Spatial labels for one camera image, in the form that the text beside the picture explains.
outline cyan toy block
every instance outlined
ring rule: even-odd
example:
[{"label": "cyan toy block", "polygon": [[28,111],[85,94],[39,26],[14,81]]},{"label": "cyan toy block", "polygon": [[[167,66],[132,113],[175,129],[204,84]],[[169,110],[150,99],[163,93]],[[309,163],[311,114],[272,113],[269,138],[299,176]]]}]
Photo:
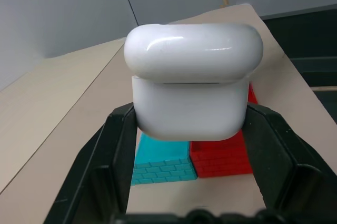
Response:
[{"label": "cyan toy block", "polygon": [[187,141],[160,141],[142,133],[131,185],[195,180]]}]

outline case lid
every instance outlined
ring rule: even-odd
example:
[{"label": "case lid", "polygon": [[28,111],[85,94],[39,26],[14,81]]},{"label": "case lid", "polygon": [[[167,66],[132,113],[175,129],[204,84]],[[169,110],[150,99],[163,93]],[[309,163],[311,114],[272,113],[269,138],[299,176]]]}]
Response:
[{"label": "case lid", "polygon": [[124,46],[130,70],[161,83],[236,81],[252,73],[262,54],[257,30],[241,23],[142,25]]}]

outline beige table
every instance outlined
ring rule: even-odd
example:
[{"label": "beige table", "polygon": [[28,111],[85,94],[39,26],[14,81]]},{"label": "beige table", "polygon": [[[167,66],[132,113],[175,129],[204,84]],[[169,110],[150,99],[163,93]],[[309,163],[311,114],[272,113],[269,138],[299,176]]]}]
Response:
[{"label": "beige table", "polygon": [[[254,25],[265,46],[263,64],[252,76],[258,102],[281,113],[337,172],[336,124],[251,7],[232,9],[209,12],[186,23],[240,21]],[[114,108],[132,101],[131,76],[123,50],[119,50],[0,194],[0,223],[43,222],[81,147]],[[215,214],[253,214],[263,206],[253,176],[243,175],[137,185],[131,188],[128,211],[183,215],[200,207]]]},{"label": "beige table", "polygon": [[45,59],[0,92],[0,193],[123,44]]}]

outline airpods case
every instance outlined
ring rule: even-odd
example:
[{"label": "airpods case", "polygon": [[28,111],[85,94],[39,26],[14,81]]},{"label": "airpods case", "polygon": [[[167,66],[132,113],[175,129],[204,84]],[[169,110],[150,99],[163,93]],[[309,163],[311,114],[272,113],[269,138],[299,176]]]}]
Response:
[{"label": "airpods case", "polygon": [[262,59],[253,27],[239,23],[143,25],[126,38],[140,129],[160,140],[217,141],[241,128],[248,76]]}]

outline brick pattern block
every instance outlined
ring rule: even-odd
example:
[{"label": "brick pattern block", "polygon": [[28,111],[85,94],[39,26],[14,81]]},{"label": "brick pattern block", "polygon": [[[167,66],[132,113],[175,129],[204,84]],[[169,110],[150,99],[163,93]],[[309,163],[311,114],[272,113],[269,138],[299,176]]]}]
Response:
[{"label": "brick pattern block", "polygon": [[[251,87],[248,101],[257,103]],[[242,131],[223,141],[191,142],[190,157],[200,178],[252,173]]]},{"label": "brick pattern block", "polygon": [[196,179],[190,158],[136,164],[131,185]]},{"label": "brick pattern block", "polygon": [[187,141],[159,141],[142,133],[131,185],[196,179],[189,149]]}]

